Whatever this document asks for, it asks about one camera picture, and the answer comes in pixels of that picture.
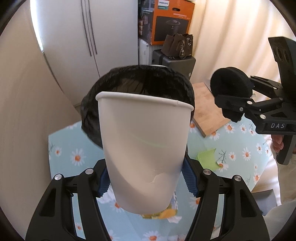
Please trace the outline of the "person's right hand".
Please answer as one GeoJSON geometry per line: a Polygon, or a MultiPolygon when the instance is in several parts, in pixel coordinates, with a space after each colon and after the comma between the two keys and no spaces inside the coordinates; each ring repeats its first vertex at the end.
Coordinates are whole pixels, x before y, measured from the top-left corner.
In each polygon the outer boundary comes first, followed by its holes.
{"type": "Polygon", "coordinates": [[[271,139],[272,139],[272,142],[271,142],[272,149],[276,153],[279,153],[283,149],[283,146],[284,146],[283,136],[282,135],[271,135],[271,139]]]}

